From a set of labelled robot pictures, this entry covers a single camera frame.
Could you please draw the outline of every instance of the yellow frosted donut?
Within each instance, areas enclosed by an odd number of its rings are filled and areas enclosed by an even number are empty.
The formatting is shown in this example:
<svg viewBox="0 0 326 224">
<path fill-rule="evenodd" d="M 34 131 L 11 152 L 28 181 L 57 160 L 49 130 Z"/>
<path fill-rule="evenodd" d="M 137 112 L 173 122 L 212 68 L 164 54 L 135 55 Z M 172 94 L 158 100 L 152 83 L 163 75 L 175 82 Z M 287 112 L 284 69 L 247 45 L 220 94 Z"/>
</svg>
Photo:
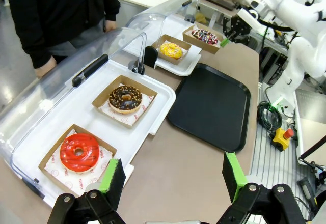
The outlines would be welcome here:
<svg viewBox="0 0 326 224">
<path fill-rule="evenodd" d="M 182 49 L 175 43 L 163 43 L 159 52 L 176 60 L 182 57 Z"/>
</svg>

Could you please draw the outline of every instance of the cardboard box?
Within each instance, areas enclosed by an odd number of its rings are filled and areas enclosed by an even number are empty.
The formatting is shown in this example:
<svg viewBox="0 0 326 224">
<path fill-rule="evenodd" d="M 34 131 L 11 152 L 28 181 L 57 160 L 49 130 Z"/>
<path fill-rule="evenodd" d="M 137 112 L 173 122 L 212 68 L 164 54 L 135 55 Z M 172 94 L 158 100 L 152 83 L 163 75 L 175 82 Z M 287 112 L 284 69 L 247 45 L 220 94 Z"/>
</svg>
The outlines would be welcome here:
<svg viewBox="0 0 326 224">
<path fill-rule="evenodd" d="M 206 42 L 203 42 L 203 41 L 201 41 L 201 40 L 198 40 L 196 37 L 194 37 L 194 36 L 191 35 L 191 34 L 190 34 L 190 35 L 187 35 L 187 34 L 186 34 L 186 33 L 189 32 L 190 30 L 193 30 L 193 29 L 194 29 L 194 26 L 195 26 L 195 25 L 189 27 L 188 29 L 186 29 L 186 30 L 182 33 L 183 40 L 184 40 L 185 42 L 191 43 L 191 44 L 193 44 L 193 45 L 195 45 L 195 46 L 197 46 L 197 47 L 200 47 L 200 48 L 202 48 L 202 49 L 205 50 L 205 51 L 208 51 L 208 52 L 210 52 L 210 53 L 215 54 L 215 53 L 219 50 L 219 47 L 216 47 L 216 46 L 210 45 L 210 44 L 208 44 L 208 43 L 206 43 Z M 203 24 L 196 23 L 196 26 L 197 26 L 199 29 L 205 29 L 205 30 L 208 30 L 208 31 L 212 32 L 213 34 L 215 34 L 215 35 L 218 37 L 218 39 L 219 39 L 220 41 L 223 41 L 223 35 L 222 35 L 221 33 L 217 32 L 217 31 L 214 31 L 214 30 L 210 29 L 209 27 L 207 27 L 207 26 L 205 26 L 205 25 L 203 25 Z"/>
<path fill-rule="evenodd" d="M 133 86 L 135 88 L 137 88 L 141 93 L 149 96 L 149 97 L 152 97 L 152 100 L 151 102 L 149 103 L 148 107 L 152 104 L 155 96 L 157 95 L 157 92 L 153 91 L 152 89 L 148 88 L 147 86 L 144 86 L 126 76 L 123 76 L 123 75 L 120 75 L 119 77 L 117 77 L 110 85 L 108 85 L 95 99 L 94 101 L 92 102 L 92 105 L 100 112 L 102 113 L 103 115 L 106 115 L 110 118 L 112 118 L 113 120 L 119 122 L 120 124 L 128 127 L 128 128 L 132 128 L 132 126 L 137 122 L 139 121 L 140 117 L 145 113 L 145 111 L 143 111 L 143 113 L 137 118 L 137 120 L 132 124 L 132 125 L 129 125 L 127 123 L 124 123 L 123 121 L 120 121 L 118 119 L 116 119 L 114 116 L 112 115 L 108 115 L 107 113 L 103 112 L 101 109 L 99 109 L 107 100 L 108 100 L 108 97 L 110 95 L 110 93 L 115 89 L 117 88 L 120 84 L 124 84 L 124 85 L 128 85 L 128 86 Z M 132 114 L 129 114 L 129 115 L 122 115 L 124 117 L 128 117 L 128 116 L 133 116 L 134 113 Z"/>
<path fill-rule="evenodd" d="M 95 137 L 95 139 L 97 140 L 98 144 L 102 147 L 104 147 L 105 149 L 109 150 L 112 152 L 112 157 L 115 156 L 115 154 L 117 153 L 117 149 L 112 147 L 110 144 L 106 143 L 105 141 L 103 141 L 102 139 L 98 138 L 97 136 L 93 135 L 92 133 L 90 133 L 89 131 L 81 128 L 80 126 L 77 126 L 75 124 L 73 124 L 71 127 L 69 127 L 69 129 L 59 138 L 59 140 L 53 145 L 53 147 L 50 149 L 50 151 L 44 156 L 44 158 L 42 159 L 42 161 L 39 164 L 39 169 L 41 170 L 41 172 L 44 173 L 44 175 L 46 175 L 52 182 L 54 182 L 58 187 L 60 187 L 61 189 L 64 190 L 64 192 L 67 193 L 71 193 L 73 195 L 76 195 L 76 193 L 74 193 L 73 191 L 71 191 L 68 187 L 66 187 L 62 182 L 60 182 L 57 178 L 55 178 L 53 175 L 51 175 L 46 169 L 46 163 L 50 160 L 52 154 L 56 151 L 56 149 L 58 147 L 60 147 L 61 143 L 64 141 L 64 139 L 67 137 L 67 135 L 72 131 L 75 130 L 77 133 L 85 133 L 88 135 L 91 135 L 93 137 Z"/>
<path fill-rule="evenodd" d="M 163 35 L 161 36 L 156 42 L 154 42 L 152 44 L 153 47 L 155 48 L 159 48 L 165 41 L 168 41 L 168 42 L 172 42 L 172 43 L 175 43 L 177 45 L 179 45 L 181 48 L 185 49 L 186 50 L 186 53 L 181 57 L 179 58 L 178 60 L 172 58 L 172 57 L 169 57 L 169 56 L 166 56 L 162 53 L 158 51 L 158 56 L 174 65 L 178 65 L 180 62 L 181 62 L 181 59 L 184 58 L 184 56 L 186 56 L 186 54 L 188 53 L 189 49 L 191 48 L 191 45 L 189 43 L 186 43 L 184 41 L 181 41 L 179 39 L 176 39 L 174 37 L 171 37 L 169 35 Z"/>
</svg>

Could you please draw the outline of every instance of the black sleeve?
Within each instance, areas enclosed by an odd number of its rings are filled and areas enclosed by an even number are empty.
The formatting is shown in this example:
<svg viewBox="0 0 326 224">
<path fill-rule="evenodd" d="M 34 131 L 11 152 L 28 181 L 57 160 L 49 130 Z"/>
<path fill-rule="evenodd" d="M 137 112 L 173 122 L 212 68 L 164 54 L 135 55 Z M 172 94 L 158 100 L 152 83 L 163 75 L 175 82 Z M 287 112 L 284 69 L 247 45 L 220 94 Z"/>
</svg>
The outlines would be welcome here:
<svg viewBox="0 0 326 224">
<path fill-rule="evenodd" d="M 116 21 L 116 15 L 119 13 L 119 0 L 104 0 L 106 20 Z"/>
<path fill-rule="evenodd" d="M 34 68 L 45 65 L 51 57 L 46 50 L 36 0 L 9 0 L 16 33 Z"/>
</svg>

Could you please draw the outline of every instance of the striped metal surface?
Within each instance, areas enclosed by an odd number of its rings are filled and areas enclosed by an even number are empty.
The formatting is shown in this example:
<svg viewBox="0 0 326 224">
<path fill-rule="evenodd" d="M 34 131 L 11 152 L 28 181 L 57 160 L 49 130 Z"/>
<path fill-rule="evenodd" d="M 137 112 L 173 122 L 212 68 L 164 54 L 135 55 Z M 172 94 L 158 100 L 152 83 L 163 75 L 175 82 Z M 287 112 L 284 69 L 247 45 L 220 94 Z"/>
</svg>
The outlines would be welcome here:
<svg viewBox="0 0 326 224">
<path fill-rule="evenodd" d="M 259 101 L 263 101 L 262 85 L 259 85 Z M 283 118 L 282 128 L 288 129 L 287 118 Z M 280 152 L 270 144 L 270 137 L 266 129 L 257 124 L 256 142 L 254 154 L 250 169 L 250 175 L 257 176 L 262 180 L 265 187 L 271 189 L 274 185 L 285 183 L 289 185 L 294 196 L 302 199 L 306 204 L 303 192 L 297 185 L 297 181 L 303 177 L 308 177 L 310 183 L 314 182 L 314 175 L 310 168 L 305 165 L 299 165 L 296 158 L 296 142 L 291 141 L 288 149 Z M 303 204 L 299 207 L 305 219 L 308 219 L 309 213 Z M 249 221 L 259 224 L 266 223 L 261 216 L 251 216 Z"/>
</svg>

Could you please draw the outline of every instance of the red frosted donut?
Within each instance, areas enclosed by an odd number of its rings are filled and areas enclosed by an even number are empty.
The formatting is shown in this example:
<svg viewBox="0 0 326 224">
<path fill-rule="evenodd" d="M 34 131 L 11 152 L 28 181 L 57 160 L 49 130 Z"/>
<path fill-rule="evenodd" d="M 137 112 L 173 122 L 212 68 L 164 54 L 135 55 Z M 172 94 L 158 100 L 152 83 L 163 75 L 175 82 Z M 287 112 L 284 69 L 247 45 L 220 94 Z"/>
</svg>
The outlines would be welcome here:
<svg viewBox="0 0 326 224">
<path fill-rule="evenodd" d="M 98 142 L 93 136 L 83 133 L 67 137 L 60 149 L 62 164 L 78 173 L 93 168 L 97 163 L 98 156 Z"/>
</svg>

